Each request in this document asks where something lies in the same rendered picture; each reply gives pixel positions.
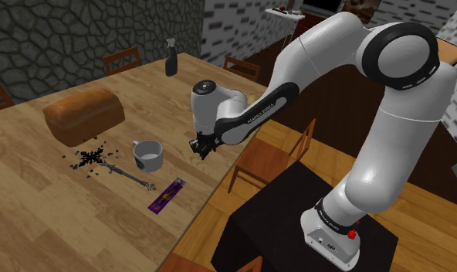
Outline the black robot stand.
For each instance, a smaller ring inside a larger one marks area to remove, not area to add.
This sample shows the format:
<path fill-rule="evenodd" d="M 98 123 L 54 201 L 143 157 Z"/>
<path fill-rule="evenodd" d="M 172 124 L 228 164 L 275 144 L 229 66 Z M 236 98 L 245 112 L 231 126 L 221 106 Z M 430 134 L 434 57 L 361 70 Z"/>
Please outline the black robot stand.
<path fill-rule="evenodd" d="M 343 272 L 305 243 L 300 225 L 302 213 L 331 189 L 293 163 L 231 214 L 211 260 L 216 272 L 238 272 L 257 257 L 261 272 Z"/>

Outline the black spray bottle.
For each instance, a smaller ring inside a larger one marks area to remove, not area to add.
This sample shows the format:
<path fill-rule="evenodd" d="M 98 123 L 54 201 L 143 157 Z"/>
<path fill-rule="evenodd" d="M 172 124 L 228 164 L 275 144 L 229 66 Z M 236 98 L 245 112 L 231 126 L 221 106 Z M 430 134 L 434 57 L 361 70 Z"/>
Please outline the black spray bottle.
<path fill-rule="evenodd" d="M 176 39 L 167 39 L 168 43 L 168 57 L 165 61 L 165 73 L 167 77 L 172 77 L 178 72 L 178 56 L 174 47 Z"/>

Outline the wooden dining table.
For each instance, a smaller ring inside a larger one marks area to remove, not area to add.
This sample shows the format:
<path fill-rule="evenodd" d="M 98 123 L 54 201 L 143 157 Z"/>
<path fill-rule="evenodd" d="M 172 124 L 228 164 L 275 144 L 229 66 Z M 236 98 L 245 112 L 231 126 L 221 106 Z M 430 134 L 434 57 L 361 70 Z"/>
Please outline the wooden dining table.
<path fill-rule="evenodd" d="M 223 145 L 202 160 L 195 137 L 191 89 L 214 80 L 250 100 L 265 88 L 188 54 L 166 76 L 156 61 L 0 110 L 0 272 L 153 272 L 165 261 L 238 159 L 244 144 Z M 95 167 L 70 168 L 77 148 L 50 133 L 42 109 L 93 88 L 116 94 L 125 120 L 98 135 L 127 146 L 117 166 L 149 183 Z M 155 140 L 163 165 L 142 172 L 133 141 Z M 158 213 L 147 207 L 176 179 L 186 185 Z"/>

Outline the white side table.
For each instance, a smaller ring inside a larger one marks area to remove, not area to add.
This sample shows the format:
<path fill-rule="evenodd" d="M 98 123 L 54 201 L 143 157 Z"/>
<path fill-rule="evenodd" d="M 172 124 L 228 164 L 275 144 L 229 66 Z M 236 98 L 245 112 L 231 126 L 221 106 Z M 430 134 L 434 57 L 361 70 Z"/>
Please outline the white side table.
<path fill-rule="evenodd" d="M 266 8 L 267 14 L 262 49 L 270 47 L 278 40 L 283 40 L 285 46 L 296 30 L 297 24 L 305 18 L 301 11 L 282 11 L 279 8 Z"/>

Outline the grey mug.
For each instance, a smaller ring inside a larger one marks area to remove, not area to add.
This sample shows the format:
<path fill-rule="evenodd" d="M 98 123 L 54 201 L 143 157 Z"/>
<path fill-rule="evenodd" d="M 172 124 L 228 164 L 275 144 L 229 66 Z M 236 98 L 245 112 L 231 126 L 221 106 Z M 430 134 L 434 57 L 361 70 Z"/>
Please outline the grey mug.
<path fill-rule="evenodd" d="M 133 154 L 137 167 L 142 172 L 156 172 L 163 165 L 164 149 L 155 140 L 133 141 Z"/>

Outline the black ornate sceptre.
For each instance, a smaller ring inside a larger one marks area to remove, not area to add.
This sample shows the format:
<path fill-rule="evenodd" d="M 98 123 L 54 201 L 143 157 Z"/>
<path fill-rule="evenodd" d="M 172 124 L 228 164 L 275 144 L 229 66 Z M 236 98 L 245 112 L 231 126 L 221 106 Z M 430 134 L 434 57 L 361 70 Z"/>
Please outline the black ornate sceptre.
<path fill-rule="evenodd" d="M 127 150 L 127 146 L 121 145 L 115 141 L 100 140 L 97 136 L 93 138 L 93 141 L 96 146 L 93 146 L 92 148 L 84 148 L 82 146 L 81 148 L 76 149 L 76 152 L 73 154 L 73 160 L 69 164 L 71 169 L 77 170 L 87 167 L 89 170 L 87 178 L 89 179 L 92 175 L 99 175 L 98 172 L 94 171 L 95 167 L 104 167 L 108 170 L 109 174 L 116 172 L 118 175 L 122 175 L 137 182 L 148 191 L 156 190 L 154 183 L 144 181 L 117 166 L 117 162 L 126 161 L 124 151 Z"/>

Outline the purple flat packet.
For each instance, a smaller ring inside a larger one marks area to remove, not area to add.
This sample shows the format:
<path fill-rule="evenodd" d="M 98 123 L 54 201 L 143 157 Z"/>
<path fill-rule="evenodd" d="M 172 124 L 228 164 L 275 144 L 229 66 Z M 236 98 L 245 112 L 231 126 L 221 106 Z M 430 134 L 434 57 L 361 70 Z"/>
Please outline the purple flat packet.
<path fill-rule="evenodd" d="M 186 181 L 176 178 L 147 208 L 158 214 L 186 185 Z"/>

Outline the brown wall picture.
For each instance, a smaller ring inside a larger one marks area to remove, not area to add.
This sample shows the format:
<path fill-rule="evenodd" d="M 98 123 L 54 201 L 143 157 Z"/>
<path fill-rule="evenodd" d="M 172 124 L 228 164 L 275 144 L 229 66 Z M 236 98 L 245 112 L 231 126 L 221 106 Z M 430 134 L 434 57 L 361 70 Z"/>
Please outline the brown wall picture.
<path fill-rule="evenodd" d="M 364 24 L 368 24 L 382 0 L 346 0 L 342 12 L 356 15 Z"/>

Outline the brown bread loaf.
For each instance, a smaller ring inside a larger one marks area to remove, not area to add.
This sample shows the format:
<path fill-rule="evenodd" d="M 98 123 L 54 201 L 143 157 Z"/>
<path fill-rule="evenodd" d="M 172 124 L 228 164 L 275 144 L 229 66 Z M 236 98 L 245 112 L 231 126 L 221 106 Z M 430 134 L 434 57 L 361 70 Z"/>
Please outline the brown bread loaf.
<path fill-rule="evenodd" d="M 125 120 L 117 95 L 104 88 L 76 93 L 42 109 L 56 140 L 76 147 Z"/>

